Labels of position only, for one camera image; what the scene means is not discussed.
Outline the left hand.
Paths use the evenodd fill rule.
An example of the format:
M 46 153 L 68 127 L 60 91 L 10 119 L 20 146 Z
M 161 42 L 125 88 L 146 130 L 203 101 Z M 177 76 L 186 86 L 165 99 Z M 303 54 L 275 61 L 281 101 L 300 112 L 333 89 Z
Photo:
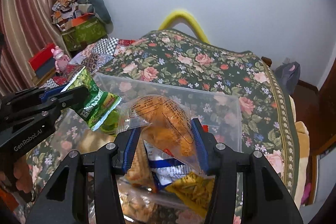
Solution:
M 17 190 L 24 191 L 25 193 L 31 192 L 33 189 L 33 180 L 30 175 L 26 155 L 10 166 L 13 167 L 13 175 L 17 179 L 15 183 Z

